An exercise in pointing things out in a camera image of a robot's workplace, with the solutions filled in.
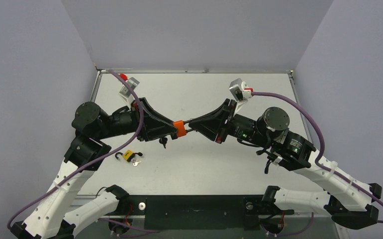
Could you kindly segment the orange black padlock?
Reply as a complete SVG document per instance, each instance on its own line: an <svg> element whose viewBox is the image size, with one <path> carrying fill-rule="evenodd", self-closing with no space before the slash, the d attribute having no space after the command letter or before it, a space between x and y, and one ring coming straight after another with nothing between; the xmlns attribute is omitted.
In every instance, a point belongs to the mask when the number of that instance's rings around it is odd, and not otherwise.
<svg viewBox="0 0 383 239"><path fill-rule="evenodd" d="M176 138L183 137L187 135L189 132L192 132L193 129L186 129L186 124L190 123L191 120L179 120L176 122L173 122L173 126L177 129L177 133L175 134Z"/></svg>

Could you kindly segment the yellow padlock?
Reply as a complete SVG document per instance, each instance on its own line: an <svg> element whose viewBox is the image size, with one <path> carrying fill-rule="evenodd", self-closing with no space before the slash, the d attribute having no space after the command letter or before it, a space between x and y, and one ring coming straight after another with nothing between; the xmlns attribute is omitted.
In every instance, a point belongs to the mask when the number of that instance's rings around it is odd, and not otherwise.
<svg viewBox="0 0 383 239"><path fill-rule="evenodd" d="M117 152L115 154L115 158L117 160L124 159L126 162L131 162L136 156L142 157L143 153L142 152L133 152L131 150L127 150L126 152Z"/></svg>

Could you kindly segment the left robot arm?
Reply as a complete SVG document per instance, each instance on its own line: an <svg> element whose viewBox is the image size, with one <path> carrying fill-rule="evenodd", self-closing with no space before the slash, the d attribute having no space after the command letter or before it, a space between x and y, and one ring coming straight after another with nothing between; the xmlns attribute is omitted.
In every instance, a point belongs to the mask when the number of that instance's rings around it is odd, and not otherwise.
<svg viewBox="0 0 383 239"><path fill-rule="evenodd" d="M178 136L177 124L154 111L145 98L107 114L94 102L80 105L72 121L76 136L47 193L35 201L35 210L21 222L9 222L19 239L73 239L100 217L128 210L128 193L117 185L85 205L70 211L73 200L101 162L111 154L106 138L131 133L134 139L152 141Z"/></svg>

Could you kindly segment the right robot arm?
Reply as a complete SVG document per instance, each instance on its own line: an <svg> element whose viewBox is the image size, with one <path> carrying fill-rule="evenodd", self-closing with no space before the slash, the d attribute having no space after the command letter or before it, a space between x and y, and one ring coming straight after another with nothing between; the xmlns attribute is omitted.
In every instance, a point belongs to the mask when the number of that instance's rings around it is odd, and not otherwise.
<svg viewBox="0 0 383 239"><path fill-rule="evenodd" d="M276 165L317 184L321 191L307 192L268 186L261 199L264 214L308 212L329 215L333 222L353 230L378 223L379 211L373 197L380 197L381 186L358 183L336 162L325 159L303 136L289 130L289 116L270 107L256 120L235 113L238 103L227 99L203 116L189 121L190 129L216 142L228 136L265 154L268 166Z"/></svg>

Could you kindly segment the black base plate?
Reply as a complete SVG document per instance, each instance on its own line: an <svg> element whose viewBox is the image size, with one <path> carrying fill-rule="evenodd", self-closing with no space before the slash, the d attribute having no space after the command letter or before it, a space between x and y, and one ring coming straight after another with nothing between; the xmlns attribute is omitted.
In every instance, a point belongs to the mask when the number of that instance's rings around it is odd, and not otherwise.
<svg viewBox="0 0 383 239"><path fill-rule="evenodd" d="M257 230L265 217L292 215L262 195L131 195L108 215L115 219L143 216L147 230Z"/></svg>

